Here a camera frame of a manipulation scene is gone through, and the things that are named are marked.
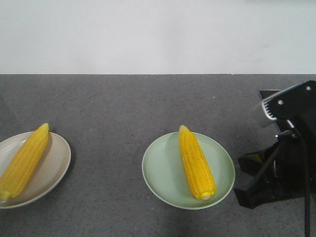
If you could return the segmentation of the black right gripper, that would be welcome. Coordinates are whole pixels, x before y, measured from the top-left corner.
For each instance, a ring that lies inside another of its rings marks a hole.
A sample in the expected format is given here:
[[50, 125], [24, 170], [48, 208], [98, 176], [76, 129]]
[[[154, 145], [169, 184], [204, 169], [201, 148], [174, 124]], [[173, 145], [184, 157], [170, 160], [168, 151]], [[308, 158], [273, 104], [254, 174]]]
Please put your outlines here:
[[238, 158], [242, 172], [255, 176], [257, 185], [234, 188], [240, 206], [255, 209], [269, 201], [304, 197], [309, 201], [316, 189], [316, 139], [295, 130], [278, 135], [265, 151]]

